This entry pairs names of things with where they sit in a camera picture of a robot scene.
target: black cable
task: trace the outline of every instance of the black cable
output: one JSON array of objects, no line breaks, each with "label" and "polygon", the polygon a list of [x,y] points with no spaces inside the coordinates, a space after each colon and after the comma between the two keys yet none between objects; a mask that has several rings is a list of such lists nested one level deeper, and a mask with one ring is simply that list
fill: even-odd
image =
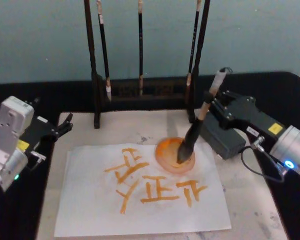
[{"label": "black cable", "polygon": [[[271,181],[274,181],[276,183],[283,183],[285,181],[285,178],[284,176],[278,171],[279,175],[280,175],[280,179],[278,178],[275,178],[275,177],[272,177],[272,176],[269,176],[269,175],[266,175],[266,174],[263,174],[263,173],[260,173],[260,172],[257,172],[255,170],[253,170],[252,168],[250,168],[246,162],[244,161],[244,151],[247,150],[247,149],[252,149],[251,146],[245,146],[242,150],[241,150],[241,161],[243,163],[243,165],[248,169],[250,170],[251,172],[253,172],[254,174],[257,174],[259,176],[262,176],[264,177],[265,179],[268,179],[268,180],[271,180]],[[273,160],[273,158],[268,154],[266,153],[265,151],[263,152],[263,154],[270,160],[270,162],[273,164],[273,166],[277,169],[277,164],[276,162]]]}]

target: yellow label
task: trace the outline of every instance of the yellow label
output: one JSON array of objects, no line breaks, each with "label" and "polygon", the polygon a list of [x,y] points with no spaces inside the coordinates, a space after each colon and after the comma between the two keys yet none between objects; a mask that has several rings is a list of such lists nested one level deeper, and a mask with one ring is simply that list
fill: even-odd
[{"label": "yellow label", "polygon": [[280,126],[278,123],[274,123],[271,127],[269,127],[269,131],[273,133],[274,135],[277,135],[280,133],[280,131],[283,129],[282,126]]},{"label": "yellow label", "polygon": [[26,151],[26,149],[29,147],[29,143],[22,141],[19,139],[18,144],[16,146],[18,149],[20,149],[22,152]]}]

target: robotic arm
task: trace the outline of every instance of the robotic arm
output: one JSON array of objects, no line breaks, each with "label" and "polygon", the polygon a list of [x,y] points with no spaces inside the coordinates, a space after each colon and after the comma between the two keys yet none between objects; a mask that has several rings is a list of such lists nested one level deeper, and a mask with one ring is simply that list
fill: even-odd
[{"label": "robotic arm", "polygon": [[286,127],[257,109],[252,96],[230,91],[210,98],[210,112],[223,129],[239,129],[251,137],[251,148],[267,155],[281,176],[289,170],[300,175],[300,130]]},{"label": "robotic arm", "polygon": [[34,116],[32,103],[10,96],[0,106],[0,198],[19,173],[35,159],[35,166],[46,157],[36,152],[44,139],[56,142],[72,130],[72,114],[60,126]]}]

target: calligraphy brush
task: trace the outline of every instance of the calligraphy brush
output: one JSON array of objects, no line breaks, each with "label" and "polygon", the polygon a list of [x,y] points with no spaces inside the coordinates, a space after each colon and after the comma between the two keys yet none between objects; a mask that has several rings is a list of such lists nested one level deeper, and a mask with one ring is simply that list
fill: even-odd
[{"label": "calligraphy brush", "polygon": [[143,88],[144,88],[142,5],[143,5],[143,1],[142,0],[138,0],[138,18],[139,18],[139,95],[140,96],[142,96],[142,94],[143,94]]},{"label": "calligraphy brush", "polygon": [[[200,63],[200,58],[201,58],[202,47],[204,45],[204,40],[205,40],[209,7],[210,7],[210,0],[205,0],[204,6],[203,6],[203,12],[202,12],[201,24],[200,24],[198,44],[197,44],[195,60],[194,60],[194,66],[193,66],[192,75],[191,75],[192,84],[194,84],[196,82],[196,80],[198,79],[198,75],[199,75],[199,63]],[[216,79],[217,75],[215,76],[212,86],[209,90],[209,92],[213,96],[216,95],[216,93],[219,89],[219,86],[221,85],[221,83],[223,81],[223,79],[222,79],[221,83],[219,84],[218,82],[220,82],[220,80],[217,81],[219,79],[219,77]],[[200,113],[199,113],[198,117],[195,119],[194,123],[192,124],[192,126],[190,127],[188,132],[186,133],[184,140],[182,141],[180,147],[178,148],[178,151],[177,151],[177,163],[178,164],[181,164],[181,163],[185,162],[186,160],[188,160],[190,158],[191,154],[193,153],[195,143],[199,137],[200,129],[203,124],[203,120],[206,117],[209,107],[210,107],[210,104],[207,104],[204,101],[202,104],[202,107],[200,109]]]},{"label": "calligraphy brush", "polygon": [[188,74],[186,75],[186,89],[185,89],[185,103],[188,103],[189,93],[190,93],[190,83],[191,83],[191,70],[192,70],[192,63],[194,60],[194,52],[195,52],[195,45],[196,45],[196,37],[197,37],[197,27],[198,27],[198,19],[199,19],[199,12],[201,8],[201,1],[197,0],[196,2],[196,11],[195,11],[195,18],[194,18],[194,27],[193,27],[193,35],[192,35],[192,45],[191,45],[191,52],[190,52],[190,62],[189,62],[189,69]]},{"label": "calligraphy brush", "polygon": [[102,16],[101,0],[96,0],[96,7],[98,9],[99,28],[100,28],[102,53],[103,53],[103,61],[104,61],[105,90],[106,90],[106,95],[107,95],[108,99],[111,101],[111,82],[110,82],[110,77],[109,77],[107,45],[106,45],[106,36],[105,36],[105,28],[104,28],[104,18]]}]

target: blue indicator light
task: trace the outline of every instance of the blue indicator light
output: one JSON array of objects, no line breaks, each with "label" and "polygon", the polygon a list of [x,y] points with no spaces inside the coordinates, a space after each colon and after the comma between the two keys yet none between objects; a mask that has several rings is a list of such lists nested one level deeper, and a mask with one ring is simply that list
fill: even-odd
[{"label": "blue indicator light", "polygon": [[284,165],[286,165],[290,169],[294,169],[295,168],[295,165],[293,164],[293,162],[289,161],[289,160],[284,161]]}]

